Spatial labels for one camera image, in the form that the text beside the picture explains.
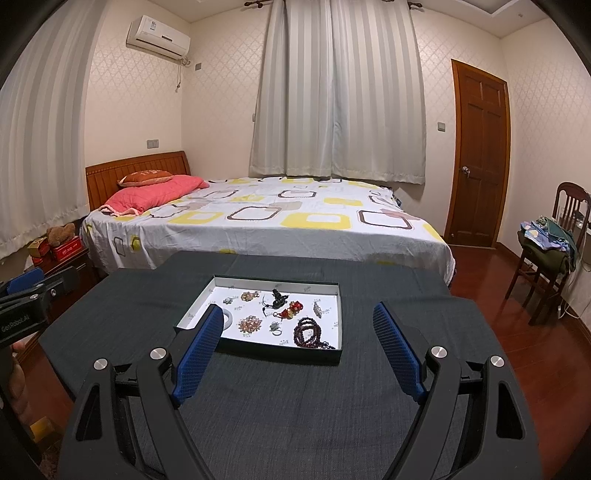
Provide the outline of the person's left hand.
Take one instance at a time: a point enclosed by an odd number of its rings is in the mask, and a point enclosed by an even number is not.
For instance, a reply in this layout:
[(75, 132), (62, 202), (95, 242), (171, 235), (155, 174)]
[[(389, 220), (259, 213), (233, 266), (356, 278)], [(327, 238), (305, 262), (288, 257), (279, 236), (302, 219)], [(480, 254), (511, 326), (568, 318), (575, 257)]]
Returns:
[(24, 351), (26, 341), (20, 340), (1, 350), (1, 386), (5, 389), (8, 403), (24, 426), (34, 423), (29, 402), (26, 378), (16, 354)]

